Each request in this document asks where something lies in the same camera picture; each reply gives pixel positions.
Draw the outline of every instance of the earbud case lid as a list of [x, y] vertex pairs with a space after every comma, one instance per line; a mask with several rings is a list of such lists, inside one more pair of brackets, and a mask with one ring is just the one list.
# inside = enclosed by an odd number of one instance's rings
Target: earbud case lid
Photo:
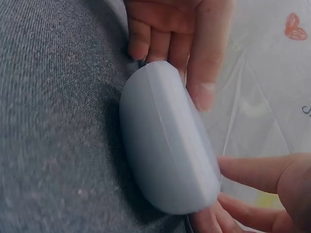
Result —
[[161, 61], [137, 70], [122, 91], [120, 123], [134, 178], [154, 207], [184, 215], [216, 201], [217, 157], [177, 69]]

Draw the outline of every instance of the white plastic sheet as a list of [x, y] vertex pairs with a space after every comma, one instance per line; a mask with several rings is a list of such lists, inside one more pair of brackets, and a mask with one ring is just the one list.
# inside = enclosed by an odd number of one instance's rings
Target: white plastic sheet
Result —
[[[311, 152], [310, 64], [311, 0], [238, 0], [215, 105], [202, 114], [216, 152]], [[276, 195], [227, 179], [223, 191], [256, 206], [282, 208]]]

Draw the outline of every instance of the gray knit fabric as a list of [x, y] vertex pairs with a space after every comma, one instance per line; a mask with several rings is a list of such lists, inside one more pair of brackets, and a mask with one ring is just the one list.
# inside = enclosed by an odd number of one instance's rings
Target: gray knit fabric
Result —
[[126, 43], [103, 0], [0, 1], [1, 233], [185, 231], [124, 156]]

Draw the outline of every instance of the yellow spot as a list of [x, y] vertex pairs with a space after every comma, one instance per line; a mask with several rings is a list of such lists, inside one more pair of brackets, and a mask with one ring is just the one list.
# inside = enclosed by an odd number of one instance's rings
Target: yellow spot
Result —
[[270, 194], [258, 191], [255, 205], [262, 208], [280, 208], [283, 209], [283, 205], [276, 194]]

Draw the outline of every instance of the fingernail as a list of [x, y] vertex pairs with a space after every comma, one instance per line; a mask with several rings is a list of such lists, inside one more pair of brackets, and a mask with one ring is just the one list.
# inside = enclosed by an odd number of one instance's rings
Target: fingernail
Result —
[[209, 112], [215, 95], [215, 83], [202, 83], [196, 93], [196, 107], [201, 112]]

